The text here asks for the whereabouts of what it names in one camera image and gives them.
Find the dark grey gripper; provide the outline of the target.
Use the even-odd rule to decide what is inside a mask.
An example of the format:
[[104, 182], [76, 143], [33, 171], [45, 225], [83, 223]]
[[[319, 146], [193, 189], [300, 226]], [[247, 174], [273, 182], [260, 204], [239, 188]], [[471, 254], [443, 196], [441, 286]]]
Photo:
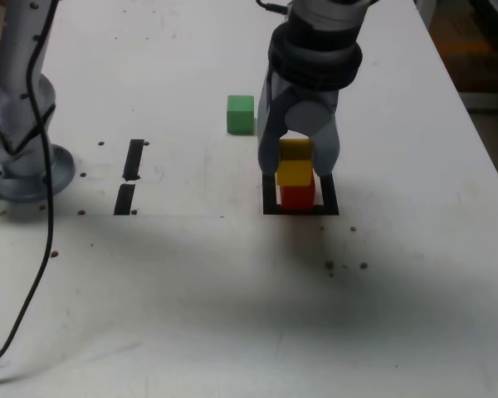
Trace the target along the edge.
[[[313, 101], [301, 101], [289, 109], [290, 89], [300, 99]], [[338, 91], [321, 92], [303, 88], [283, 79], [268, 66], [258, 103], [256, 124], [258, 162], [262, 173], [275, 174], [279, 165], [279, 139], [286, 134], [288, 128], [310, 140], [312, 166], [316, 174], [319, 177], [330, 175], [340, 150], [334, 115], [338, 100]]]

